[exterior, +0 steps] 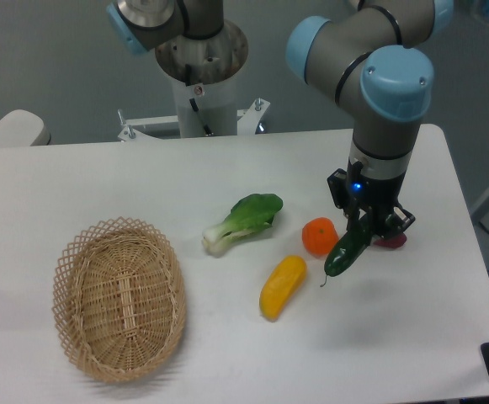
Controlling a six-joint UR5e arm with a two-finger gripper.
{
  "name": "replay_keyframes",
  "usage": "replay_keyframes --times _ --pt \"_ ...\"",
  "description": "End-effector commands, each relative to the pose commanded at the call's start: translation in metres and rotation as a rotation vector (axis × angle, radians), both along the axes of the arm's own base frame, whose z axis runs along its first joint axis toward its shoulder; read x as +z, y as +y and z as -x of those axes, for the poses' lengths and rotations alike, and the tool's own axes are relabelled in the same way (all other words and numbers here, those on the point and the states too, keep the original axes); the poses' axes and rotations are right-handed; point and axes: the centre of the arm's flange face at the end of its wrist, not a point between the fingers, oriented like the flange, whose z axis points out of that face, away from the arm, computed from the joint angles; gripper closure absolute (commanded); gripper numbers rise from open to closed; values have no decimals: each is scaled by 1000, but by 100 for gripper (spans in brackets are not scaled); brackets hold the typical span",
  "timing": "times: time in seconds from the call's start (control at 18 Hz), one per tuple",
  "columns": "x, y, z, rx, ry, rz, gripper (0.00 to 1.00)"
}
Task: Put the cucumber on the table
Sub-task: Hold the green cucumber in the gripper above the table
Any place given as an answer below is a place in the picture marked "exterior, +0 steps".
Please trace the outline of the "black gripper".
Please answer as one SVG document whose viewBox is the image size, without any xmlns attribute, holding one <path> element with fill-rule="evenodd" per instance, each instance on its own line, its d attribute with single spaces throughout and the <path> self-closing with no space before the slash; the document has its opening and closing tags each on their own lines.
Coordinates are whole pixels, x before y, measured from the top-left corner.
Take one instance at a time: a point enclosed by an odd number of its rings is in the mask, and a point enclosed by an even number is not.
<svg viewBox="0 0 489 404">
<path fill-rule="evenodd" d="M 364 215 L 373 236 L 397 237 L 415 221 L 398 201 L 405 175 L 375 179 L 364 172 L 361 161 L 350 162 L 327 178 L 333 202 L 347 219 L 347 231 L 359 228 Z"/>
</svg>

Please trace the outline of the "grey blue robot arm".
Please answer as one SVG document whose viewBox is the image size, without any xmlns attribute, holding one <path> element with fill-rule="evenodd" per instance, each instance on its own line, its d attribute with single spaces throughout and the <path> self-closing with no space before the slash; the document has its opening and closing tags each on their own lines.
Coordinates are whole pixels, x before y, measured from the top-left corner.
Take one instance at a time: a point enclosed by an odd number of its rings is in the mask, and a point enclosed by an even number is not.
<svg viewBox="0 0 489 404">
<path fill-rule="evenodd" d="M 353 117 L 348 166 L 327 180 L 349 228 L 364 221 L 374 237 L 390 239 L 414 221 L 398 195 L 434 80 L 418 46 L 453 11 L 451 1 L 360 1 L 341 23 L 312 16 L 290 34 L 290 70 Z M 236 133 L 234 93 L 222 87 L 244 66 L 248 46 L 222 2 L 114 1 L 107 14 L 130 52 L 153 51 L 178 83 L 182 136 Z"/>
</svg>

